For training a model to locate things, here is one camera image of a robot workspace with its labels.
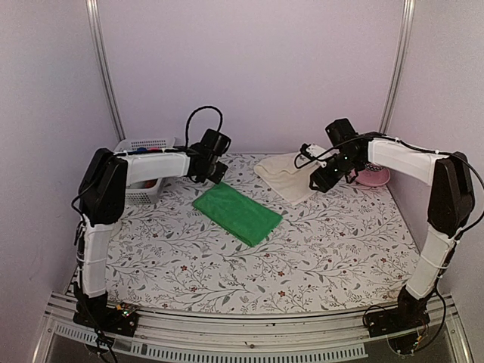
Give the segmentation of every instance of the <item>floral pattern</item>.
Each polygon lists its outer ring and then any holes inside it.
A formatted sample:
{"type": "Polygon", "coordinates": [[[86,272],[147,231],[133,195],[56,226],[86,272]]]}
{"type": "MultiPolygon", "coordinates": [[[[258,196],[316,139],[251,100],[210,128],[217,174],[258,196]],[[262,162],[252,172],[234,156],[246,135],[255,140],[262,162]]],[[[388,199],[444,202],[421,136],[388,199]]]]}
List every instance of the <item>floral pattern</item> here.
{"type": "Polygon", "coordinates": [[[268,314],[395,300],[418,251],[388,189],[340,182],[292,207],[231,155],[225,183],[283,216],[248,247],[192,207],[212,187],[164,181],[155,205],[128,205],[109,246],[110,298],[193,312],[268,314]]]}

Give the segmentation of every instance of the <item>green cloth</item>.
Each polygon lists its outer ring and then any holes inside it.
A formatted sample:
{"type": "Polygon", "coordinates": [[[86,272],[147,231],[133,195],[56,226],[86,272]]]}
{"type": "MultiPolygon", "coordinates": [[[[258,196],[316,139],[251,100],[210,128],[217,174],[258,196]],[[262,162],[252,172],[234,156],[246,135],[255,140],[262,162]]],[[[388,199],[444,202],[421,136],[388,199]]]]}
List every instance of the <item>green cloth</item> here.
{"type": "Polygon", "coordinates": [[[276,212],[224,183],[206,191],[193,206],[251,247],[266,238],[282,220],[276,212]]]}

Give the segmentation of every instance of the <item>white cloth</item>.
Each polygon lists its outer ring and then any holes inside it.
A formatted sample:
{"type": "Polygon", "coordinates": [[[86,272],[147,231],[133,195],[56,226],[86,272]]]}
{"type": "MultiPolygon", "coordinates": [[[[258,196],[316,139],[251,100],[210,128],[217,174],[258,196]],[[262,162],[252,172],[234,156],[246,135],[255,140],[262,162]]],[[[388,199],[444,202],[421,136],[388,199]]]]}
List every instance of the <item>white cloth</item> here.
{"type": "MultiPolygon", "coordinates": [[[[277,194],[293,206],[311,197],[315,191],[309,189],[309,176],[318,168],[318,163],[296,169],[294,158],[297,153],[277,155],[261,160],[254,166],[254,172],[277,194]]],[[[301,157],[299,164],[307,161],[301,157]]]]}

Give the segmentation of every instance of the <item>purple wall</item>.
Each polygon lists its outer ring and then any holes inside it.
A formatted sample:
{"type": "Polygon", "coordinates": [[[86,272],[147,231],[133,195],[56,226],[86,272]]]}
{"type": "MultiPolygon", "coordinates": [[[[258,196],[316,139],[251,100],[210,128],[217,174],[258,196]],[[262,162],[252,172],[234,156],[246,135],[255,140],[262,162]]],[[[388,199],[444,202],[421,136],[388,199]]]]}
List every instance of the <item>purple wall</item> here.
{"type": "MultiPolygon", "coordinates": [[[[440,150],[461,150],[484,175],[484,2],[418,2],[410,51],[390,134],[440,150]]],[[[482,191],[474,220],[482,212],[482,191]]],[[[430,190],[403,175],[391,183],[420,246],[426,233],[430,190]]],[[[484,356],[484,225],[461,241],[444,283],[457,304],[476,361],[484,356]]]]}
{"type": "MultiPolygon", "coordinates": [[[[233,151],[328,145],[349,117],[376,129],[403,2],[106,0],[100,15],[129,138],[183,136],[190,112],[219,106],[233,151]]],[[[196,141],[216,115],[193,122],[196,141]]]]}
{"type": "Polygon", "coordinates": [[[70,201],[116,141],[84,2],[2,2],[0,34],[0,361],[25,363],[75,265],[70,201]]]}

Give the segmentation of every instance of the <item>laundry basket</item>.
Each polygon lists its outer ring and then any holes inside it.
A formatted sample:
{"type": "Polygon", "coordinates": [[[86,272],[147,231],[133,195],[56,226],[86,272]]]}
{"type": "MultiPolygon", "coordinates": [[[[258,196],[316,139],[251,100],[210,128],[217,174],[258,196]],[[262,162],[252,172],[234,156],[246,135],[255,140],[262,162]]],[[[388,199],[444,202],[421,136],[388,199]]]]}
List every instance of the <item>laundry basket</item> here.
{"type": "MultiPolygon", "coordinates": [[[[170,148],[175,144],[175,138],[152,138],[146,140],[122,140],[114,149],[114,152],[135,151],[140,147],[150,149],[152,147],[170,148]]],[[[155,204],[160,199],[160,189],[163,178],[157,179],[156,183],[145,188],[149,181],[135,183],[126,189],[125,203],[127,204],[155,204]]]]}

